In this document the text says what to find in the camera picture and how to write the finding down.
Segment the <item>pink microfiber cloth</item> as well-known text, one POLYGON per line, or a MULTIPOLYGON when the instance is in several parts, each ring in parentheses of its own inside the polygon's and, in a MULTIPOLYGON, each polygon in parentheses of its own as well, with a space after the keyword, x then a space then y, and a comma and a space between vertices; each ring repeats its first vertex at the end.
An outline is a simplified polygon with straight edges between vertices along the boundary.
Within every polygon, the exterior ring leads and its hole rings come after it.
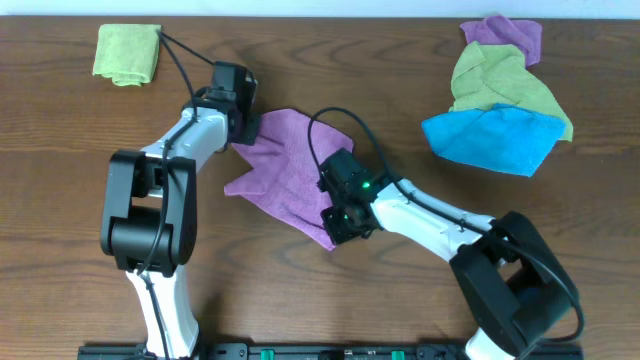
POLYGON ((265 113, 255 144, 235 144, 252 170, 224 186, 227 196, 241 196, 268 215, 302 231, 328 251, 335 248, 323 227, 321 211, 331 206, 319 190, 314 158, 351 152, 354 142, 339 130, 293 109, 265 113))

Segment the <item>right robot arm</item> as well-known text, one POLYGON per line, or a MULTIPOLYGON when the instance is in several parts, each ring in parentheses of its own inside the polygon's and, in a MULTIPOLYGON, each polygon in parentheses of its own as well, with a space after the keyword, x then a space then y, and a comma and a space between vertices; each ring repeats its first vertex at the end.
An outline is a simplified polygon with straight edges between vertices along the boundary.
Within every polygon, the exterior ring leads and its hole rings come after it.
POLYGON ((531 221, 517 212, 499 219, 461 210, 418 189, 355 177, 324 179, 332 205, 322 218, 334 244, 380 229, 402 235, 446 261, 479 328, 470 359, 524 359, 557 345, 546 333, 578 292, 531 221))

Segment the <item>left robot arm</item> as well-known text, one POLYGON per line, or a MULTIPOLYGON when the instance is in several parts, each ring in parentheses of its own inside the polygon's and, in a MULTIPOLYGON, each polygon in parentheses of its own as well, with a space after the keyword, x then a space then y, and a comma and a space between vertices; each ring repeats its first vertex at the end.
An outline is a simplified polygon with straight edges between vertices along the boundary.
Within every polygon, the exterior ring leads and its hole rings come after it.
POLYGON ((254 143, 259 118, 251 107, 249 100, 195 98, 161 138, 110 159, 100 244, 136 290, 147 329, 144 358, 196 354, 199 325, 186 280, 197 238, 196 177, 227 145, 254 143))

